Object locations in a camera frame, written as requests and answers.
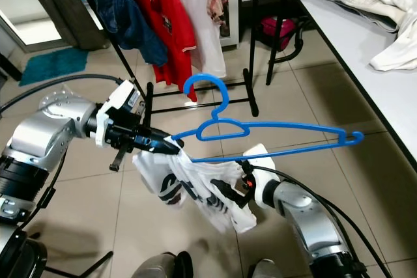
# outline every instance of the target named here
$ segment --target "blue plastic hanger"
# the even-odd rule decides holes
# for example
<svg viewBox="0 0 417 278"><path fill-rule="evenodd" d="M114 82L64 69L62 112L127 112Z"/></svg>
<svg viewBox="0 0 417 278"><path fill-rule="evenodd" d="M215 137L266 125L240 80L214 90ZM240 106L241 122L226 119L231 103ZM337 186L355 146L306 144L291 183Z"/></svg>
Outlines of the blue plastic hanger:
<svg viewBox="0 0 417 278"><path fill-rule="evenodd" d="M179 133L172 136L173 140L182 139L187 136L195 135L200 141L214 141L221 139L230 139L237 137L246 137L250 134L250 128L252 127L271 127L271 128L296 128L300 130L315 130L319 132L328 132L336 133L338 135L337 143L330 143L325 145L309 146L306 148L297 148L286 151L271 152L267 154L258 154L256 156L230 156L224 158L203 158L192 160L194 163L198 162L224 162L224 161L239 161L239 160L248 160L256 158L266 158L268 156L284 156L288 154L296 154L302 152L324 150L330 148L337 148L340 146L353 146L360 143L364 139L364 134L361 132L352 132L351 135L354 137L353 140L347 140L347 133L341 128L329 127L329 126L319 126L313 124L304 124L304 123L293 123L293 122L241 122L233 118L219 117L218 114L226 109L229 105L229 94L227 92L227 87L224 82L211 75L211 74L195 74L192 77L188 78L184 84L184 93L188 94L190 92L191 86L196 81L211 81L216 84L220 89L220 92L223 96L222 104L214 109L211 113L212 119L206 120L198 128L194 130L188 130L187 132ZM210 137L203 137L204 130L210 125L217 123L226 123L238 126L242 132L240 133L228 133L225 135L215 135Z"/></svg>

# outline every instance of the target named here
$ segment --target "tiled floor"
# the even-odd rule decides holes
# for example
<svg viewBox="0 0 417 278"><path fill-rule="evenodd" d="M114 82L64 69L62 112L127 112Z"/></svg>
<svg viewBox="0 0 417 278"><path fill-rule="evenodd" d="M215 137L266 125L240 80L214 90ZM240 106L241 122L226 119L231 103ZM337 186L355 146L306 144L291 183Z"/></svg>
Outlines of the tiled floor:
<svg viewBox="0 0 417 278"><path fill-rule="evenodd" d="M242 69L248 66L247 35L239 49L224 54L229 79L241 79ZM153 79L152 69L143 63L137 51L125 51L125 55L145 86ZM267 60L268 49L257 43L254 90L259 118L251 116L247 104L230 105L222 115L240 120L308 122L365 132L366 138L358 146L274 158L276 167L348 213L395 278L417 277L417 176L384 126L315 31L306 33L305 47L296 59L275 67L269 87L265 86ZM127 78L112 49L90 53L87 72ZM113 83L99 80L67 85L95 101L104 101L115 88ZM30 87L7 83L0 93L1 103ZM158 84L155 89L162 92L175 87ZM0 145L6 143L14 127L36 109L40 97L48 91L6 112L0 121ZM244 87L230 90L232 99L244 93ZM220 99L218 92L211 91L197 96L201 103ZM186 102L189 100L185 96L170 96L155 99L154 105L163 108ZM152 126L178 133L200 125L210 111L204 108L155 115ZM211 135L232 131L223 124L208 130ZM202 143L190 137L185 148L197 157L221 156L240 154L259 142L272 151L334 139L324 133L259 130L249 138L222 142ZM245 277L248 266L263 257L273 259L285 277L309 277L291 227L273 210L252 205L259 222L257 227L238 236L234 232L221 235L192 202L175 211L151 195L130 156L123 171L111 173L108 165L115 155L116 151L100 150L88 140L78 139L71 144L50 206L29 227L29 232L42 231L50 266L81 273L107 251L114 250L112 261L93 277L129 278L152 255L187 250L197 278ZM363 243L354 231L347 229L360 259L368 266L369 276L382 278Z"/></svg>

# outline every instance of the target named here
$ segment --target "white t-shirt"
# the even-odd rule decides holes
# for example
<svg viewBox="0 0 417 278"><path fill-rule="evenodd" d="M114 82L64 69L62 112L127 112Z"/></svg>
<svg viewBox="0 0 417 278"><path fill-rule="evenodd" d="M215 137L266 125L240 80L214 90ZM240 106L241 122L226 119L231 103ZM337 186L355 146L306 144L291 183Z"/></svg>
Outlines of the white t-shirt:
<svg viewBox="0 0 417 278"><path fill-rule="evenodd" d="M226 76L220 26L207 14L207 0L181 0L193 24L197 49L191 51L193 65L203 73Z"/></svg>

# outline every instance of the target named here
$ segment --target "clothes rack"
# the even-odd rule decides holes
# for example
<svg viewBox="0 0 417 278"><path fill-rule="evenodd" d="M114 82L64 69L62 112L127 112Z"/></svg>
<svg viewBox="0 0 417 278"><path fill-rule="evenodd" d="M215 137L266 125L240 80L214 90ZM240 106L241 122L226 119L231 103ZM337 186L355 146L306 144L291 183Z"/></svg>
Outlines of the clothes rack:
<svg viewBox="0 0 417 278"><path fill-rule="evenodd" d="M258 7L259 0L253 0L252 3L252 33L251 33L251 41L250 41L250 63L249 63L249 71L253 72L253 62L255 58L255 27L253 24L256 24L256 12ZM276 28L275 28L275 34L272 41L272 47L271 47L271 53L270 58L268 62L268 73L266 75L266 85L271 84L272 80L272 72L274 70L274 65L278 63L282 63L285 61L290 61L294 59L302 50L302 47L304 45L304 42L302 40L302 31L303 29L310 23L310 20L307 17L301 17L299 19L298 25L296 27L295 32L291 33L292 35L295 35L295 44L294 48L295 50L290 54L286 55L284 57L276 58L276 53L281 52L281 43L284 38L280 38L281 29L282 29L282 22L284 20L284 14L283 9L285 8L287 4L287 0L280 0L280 5L277 6L277 19L276 19Z"/></svg>
<svg viewBox="0 0 417 278"><path fill-rule="evenodd" d="M195 104L195 105L182 106L182 107L170 107L170 108L167 108L167 109L152 110L152 98L163 97L163 96L171 96L171 95L175 95L175 94L182 94L182 92L178 90L178 91L173 91L173 92L163 92L163 93L154 94L153 93L153 84L151 82L149 82L147 84L147 93L145 93L144 90L141 88L141 85L139 84L139 81L137 80L135 74L133 73L132 69L130 68L126 58L124 57L119 45L117 44L117 41L114 39L113 35L110 32L107 31L104 23L102 23L102 20L100 19L100 17L96 13L95 1L94 0L86 0L86 1L88 2L89 6L93 10L93 12L96 14L99 22L102 24L104 32L108 35L109 40L111 42L111 45L114 47L117 55L119 56L120 60L122 61L123 65L124 65L124 67L126 68L126 71L129 73L129 76L131 77L132 82L134 83L134 85L136 86L138 91L143 96L143 99L146 103L144 123L150 124L151 123L151 115L154 114L154 113L156 114L156 113L165 113L165 112L180 111L180 110L186 110L186 109L195 109L195 108L199 108L199 107L210 107L210 106L221 104L221 102L211 102L211 103L208 103L208 104ZM252 33L254 32L254 28L255 28L255 24L253 23ZM257 117L259 115L259 110L258 110L258 106L257 106L257 103L256 103L255 95L253 94L253 86L252 86L253 85L253 65L252 65L252 70L248 70L247 68L243 69L243 78L244 78L244 81L242 81L242 82L228 83L228 84L226 84L226 86L228 88L237 87L237 86L245 86L248 97L247 98L236 99L236 100L231 100L230 103L233 104L233 103L239 103L239 102L249 102L252 115L254 117ZM213 89L216 89L216 88L217 87L215 87L215 86L209 86L209 87L195 88L194 90L195 91L204 91L204 90L213 90Z"/></svg>

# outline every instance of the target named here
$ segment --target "hanger hook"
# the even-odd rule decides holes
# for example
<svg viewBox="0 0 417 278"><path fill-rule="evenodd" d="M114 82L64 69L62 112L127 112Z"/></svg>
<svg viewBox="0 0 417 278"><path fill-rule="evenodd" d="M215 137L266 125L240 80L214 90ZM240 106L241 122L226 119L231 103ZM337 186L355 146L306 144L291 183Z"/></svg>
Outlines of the hanger hook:
<svg viewBox="0 0 417 278"><path fill-rule="evenodd" d="M216 76L211 75L211 74L206 74L206 73L194 74L193 76L189 77L184 84L185 94L190 93L191 86L196 81L211 81L213 84L217 85L217 87L220 89L220 92L222 94L222 104L219 105L216 109L214 109L211 112L211 116L213 120L218 120L218 114L226 110L226 107L229 105L229 93L227 92L227 87L225 83L220 78L217 78Z"/></svg>

